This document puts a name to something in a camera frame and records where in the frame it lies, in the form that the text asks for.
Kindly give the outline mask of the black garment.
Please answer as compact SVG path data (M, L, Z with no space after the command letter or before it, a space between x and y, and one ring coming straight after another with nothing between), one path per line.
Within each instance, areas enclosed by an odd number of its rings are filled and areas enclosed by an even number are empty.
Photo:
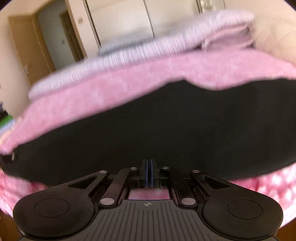
M225 180L295 162L295 81L262 80L221 91L185 80L50 131L1 156L4 173L55 186L145 159Z

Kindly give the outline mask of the pink floral blanket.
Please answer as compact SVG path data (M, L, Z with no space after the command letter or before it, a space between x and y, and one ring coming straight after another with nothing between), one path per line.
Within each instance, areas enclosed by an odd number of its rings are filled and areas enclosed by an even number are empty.
M277 79L295 81L295 67L251 48L192 51L99 72L72 87L34 100L5 136L1 156L50 131L124 105L169 83L185 80L202 89L221 91L250 82ZM270 196L283 209L295 204L295 162L267 174L234 181ZM1 169L1 210L11 215L22 197L48 186L6 174Z

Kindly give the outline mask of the cream wardrobe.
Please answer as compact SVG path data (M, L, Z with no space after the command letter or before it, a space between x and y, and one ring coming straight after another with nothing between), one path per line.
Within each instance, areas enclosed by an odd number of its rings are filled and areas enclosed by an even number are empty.
M113 39L140 33L158 37L178 21L200 12L198 1L66 1L70 19L86 58Z

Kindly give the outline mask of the wooden door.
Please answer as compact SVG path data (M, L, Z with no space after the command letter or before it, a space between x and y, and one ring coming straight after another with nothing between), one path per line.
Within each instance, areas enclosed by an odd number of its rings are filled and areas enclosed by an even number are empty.
M60 13L59 17L74 61L82 60L84 56L68 11ZM54 72L56 68L46 46L37 15L9 16L8 22L16 52L29 83L33 85Z

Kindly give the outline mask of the striped lilac folded quilt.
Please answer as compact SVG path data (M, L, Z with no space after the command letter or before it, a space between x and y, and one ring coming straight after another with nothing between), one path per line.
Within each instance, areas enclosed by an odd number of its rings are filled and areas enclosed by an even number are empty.
M78 83L98 72L183 53L198 46L203 50L227 36L247 30L254 14L241 9L209 11L180 22L168 34L123 47L103 56L85 59L42 78L30 89L29 100Z

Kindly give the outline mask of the glass shelf with items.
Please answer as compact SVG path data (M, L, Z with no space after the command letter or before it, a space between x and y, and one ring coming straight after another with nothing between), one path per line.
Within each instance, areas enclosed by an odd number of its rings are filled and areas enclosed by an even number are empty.
M196 3L198 5L199 13L226 9L226 3L224 0L196 0Z

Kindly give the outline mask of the white quilted pillow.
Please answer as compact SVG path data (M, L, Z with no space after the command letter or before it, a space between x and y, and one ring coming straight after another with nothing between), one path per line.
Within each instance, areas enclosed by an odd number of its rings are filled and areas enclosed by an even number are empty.
M256 49L295 65L295 22L258 16L250 30Z

